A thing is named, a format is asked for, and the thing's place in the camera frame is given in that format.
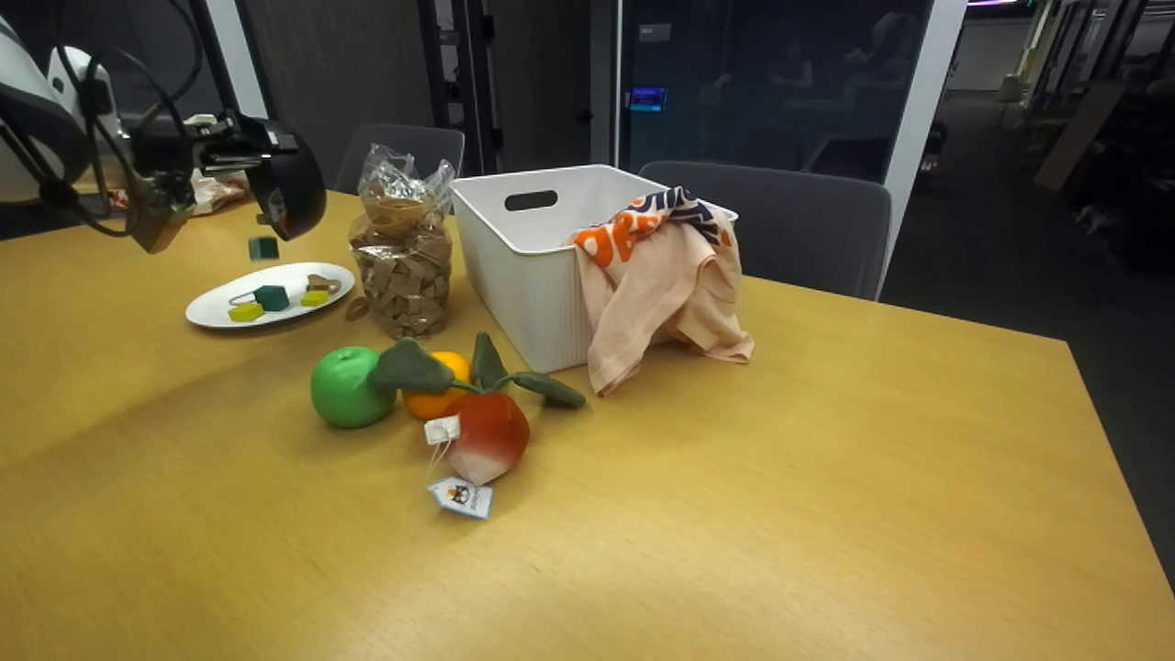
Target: chair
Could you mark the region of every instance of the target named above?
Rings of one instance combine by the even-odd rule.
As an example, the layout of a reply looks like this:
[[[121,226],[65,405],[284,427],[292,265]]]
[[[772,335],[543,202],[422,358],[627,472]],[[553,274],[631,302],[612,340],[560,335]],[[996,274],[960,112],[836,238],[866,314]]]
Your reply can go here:
[[[361,126],[337,162],[333,188],[357,192],[362,177],[362,162],[370,144],[385,144],[390,149],[414,154],[414,173],[436,173],[441,156],[461,173],[466,162],[466,133],[434,128],[434,126]]]
[[[639,173],[733,208],[748,274],[854,297],[882,295],[889,243],[882,182],[723,162],[649,162]]]

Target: plate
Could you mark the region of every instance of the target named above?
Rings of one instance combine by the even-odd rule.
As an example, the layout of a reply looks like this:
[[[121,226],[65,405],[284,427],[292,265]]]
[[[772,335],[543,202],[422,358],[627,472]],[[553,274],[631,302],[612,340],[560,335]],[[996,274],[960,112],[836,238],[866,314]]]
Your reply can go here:
[[[300,306],[310,274],[323,274],[323,280],[337,281],[325,302]],[[252,289],[262,289],[262,287],[284,287],[289,297],[289,309],[262,312],[257,319],[232,319],[226,312],[242,302],[252,302]],[[357,287],[357,274],[340,265],[325,265],[325,259],[275,265],[275,268],[248,273],[248,274],[239,274],[218,289],[199,295],[185,314],[187,314],[187,324],[214,326],[214,331],[273,326],[273,324],[323,312],[323,309],[337,306],[354,287]]]

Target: white plastic bin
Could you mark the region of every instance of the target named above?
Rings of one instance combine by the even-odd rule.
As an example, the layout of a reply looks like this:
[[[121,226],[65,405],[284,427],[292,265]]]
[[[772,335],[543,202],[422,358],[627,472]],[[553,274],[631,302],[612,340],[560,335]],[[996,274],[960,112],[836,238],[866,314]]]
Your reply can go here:
[[[586,356],[591,324],[572,230],[662,188],[612,166],[450,182],[471,281],[534,371],[560,371]]]

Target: red fruit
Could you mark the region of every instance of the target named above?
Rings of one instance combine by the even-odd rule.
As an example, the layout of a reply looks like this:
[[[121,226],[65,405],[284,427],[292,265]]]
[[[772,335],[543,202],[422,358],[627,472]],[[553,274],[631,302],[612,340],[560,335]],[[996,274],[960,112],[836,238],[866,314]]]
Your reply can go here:
[[[488,486],[513,471],[526,453],[530,421],[505,394],[471,394],[455,409],[461,437],[448,453],[448,466],[472,482]]]

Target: plastic bag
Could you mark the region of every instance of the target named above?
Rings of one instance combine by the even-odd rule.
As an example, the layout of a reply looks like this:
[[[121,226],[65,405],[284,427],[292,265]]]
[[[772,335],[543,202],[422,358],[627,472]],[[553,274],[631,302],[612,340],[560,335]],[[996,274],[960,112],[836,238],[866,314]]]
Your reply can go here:
[[[430,178],[414,177],[414,156],[381,144],[370,147],[361,177],[362,216],[354,226],[362,306],[392,336],[426,336],[448,324],[450,238],[450,166]]]

